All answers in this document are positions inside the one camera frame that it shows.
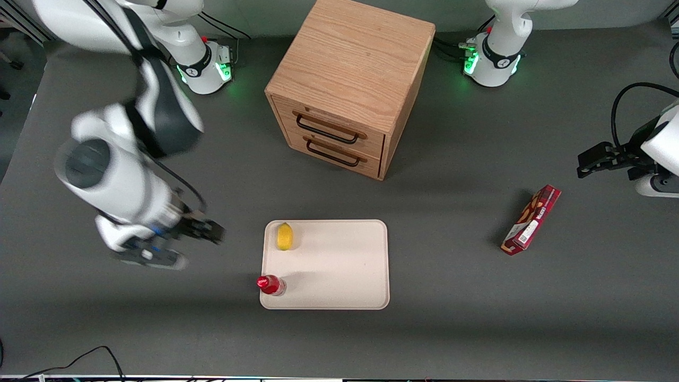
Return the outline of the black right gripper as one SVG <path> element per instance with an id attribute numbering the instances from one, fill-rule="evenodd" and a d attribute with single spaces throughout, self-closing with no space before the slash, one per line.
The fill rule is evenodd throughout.
<path id="1" fill-rule="evenodd" d="M 151 222 L 153 237 L 152 249 L 162 249 L 170 246 L 170 242 L 182 237 L 200 239 L 219 245 L 223 241 L 224 227 L 213 220 L 200 220 L 201 212 L 191 208 L 165 210 L 163 214 Z"/>

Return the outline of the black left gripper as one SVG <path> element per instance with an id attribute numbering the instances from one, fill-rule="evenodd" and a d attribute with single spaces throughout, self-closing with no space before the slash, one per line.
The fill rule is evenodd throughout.
<path id="1" fill-rule="evenodd" d="M 659 117 L 655 117 L 637 128 L 630 140 L 622 144 L 619 140 L 616 117 L 611 118 L 611 133 L 614 145 L 602 141 L 578 155 L 577 177 L 583 179 L 599 171 L 627 169 L 630 181 L 653 181 L 659 174 L 659 165 L 642 150 L 642 144 L 654 132 Z"/>

